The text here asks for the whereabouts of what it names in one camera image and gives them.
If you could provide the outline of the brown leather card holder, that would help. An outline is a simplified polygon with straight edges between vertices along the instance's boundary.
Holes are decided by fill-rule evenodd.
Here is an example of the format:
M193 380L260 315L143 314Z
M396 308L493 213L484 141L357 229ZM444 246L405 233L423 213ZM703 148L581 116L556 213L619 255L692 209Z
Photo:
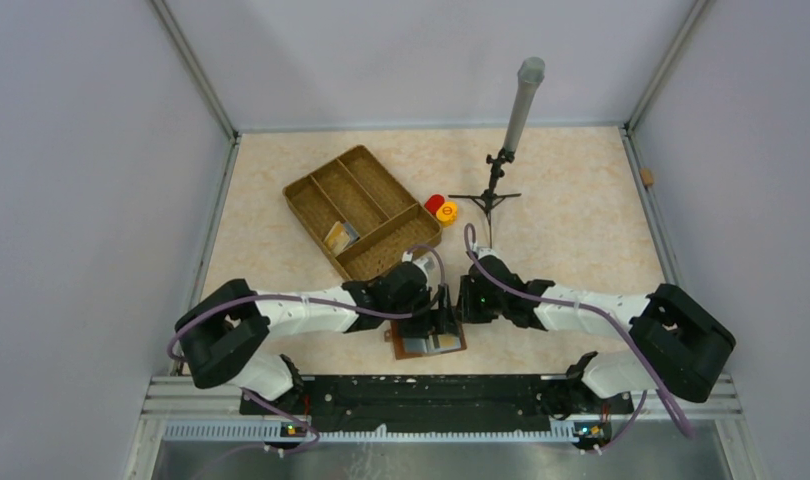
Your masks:
M431 333L425 338L410 338L404 337L398 323L392 323L390 328L385 332L385 341L392 345L393 354L396 360L407 360L415 358L426 358L438 355L450 354L461 352L467 349L466 339L463 333L456 335L461 338L462 348L457 351L445 353L433 353L429 346L429 339L432 335L438 333Z

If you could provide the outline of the woven brown divided tray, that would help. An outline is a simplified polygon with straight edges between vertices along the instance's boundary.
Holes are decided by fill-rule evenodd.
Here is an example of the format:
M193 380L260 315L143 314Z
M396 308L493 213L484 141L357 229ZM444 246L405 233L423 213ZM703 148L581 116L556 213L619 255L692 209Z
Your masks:
M388 272L414 245L441 242L438 220L363 145L292 182L283 196L345 280L370 280ZM338 221L349 222L360 239L334 256L323 239Z

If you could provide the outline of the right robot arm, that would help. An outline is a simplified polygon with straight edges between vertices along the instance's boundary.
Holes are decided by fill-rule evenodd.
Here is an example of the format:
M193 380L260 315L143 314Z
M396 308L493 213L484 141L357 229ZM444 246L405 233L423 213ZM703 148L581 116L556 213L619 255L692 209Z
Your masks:
M550 280L524 282L485 247L467 252L459 306L465 322L503 317L522 329L574 331L613 338L626 349L588 352L569 374L570 404L593 412L607 398L654 391L662 401L704 403L732 355L734 335L681 287L648 294L603 294Z

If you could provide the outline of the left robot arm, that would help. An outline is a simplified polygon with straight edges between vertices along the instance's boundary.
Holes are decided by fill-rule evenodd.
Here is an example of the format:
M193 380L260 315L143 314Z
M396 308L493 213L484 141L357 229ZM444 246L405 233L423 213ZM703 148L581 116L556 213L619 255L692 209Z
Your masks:
M233 385L256 394L278 413L300 404L302 379L287 356L265 351L268 338L305 333L356 333L396 324L400 336L457 337L449 290L429 286L434 263L406 253L388 273L325 290L272 293L233 279L201 300L175 324L168 352L188 366L194 385Z

